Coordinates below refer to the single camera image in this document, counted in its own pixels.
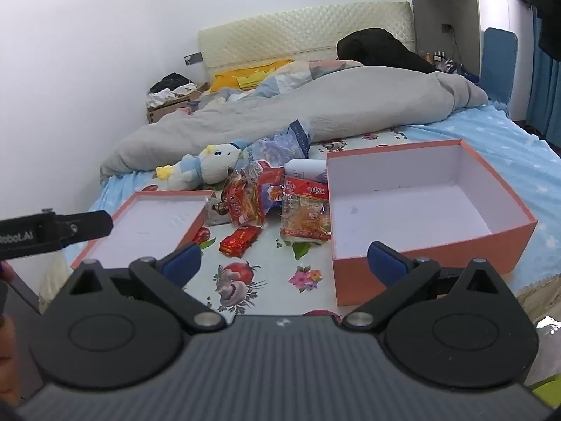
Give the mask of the person left hand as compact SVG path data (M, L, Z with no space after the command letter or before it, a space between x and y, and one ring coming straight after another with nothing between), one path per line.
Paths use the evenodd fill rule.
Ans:
M16 334L13 321L1 315L0 329L0 393L12 406L20 403L20 380L17 366Z

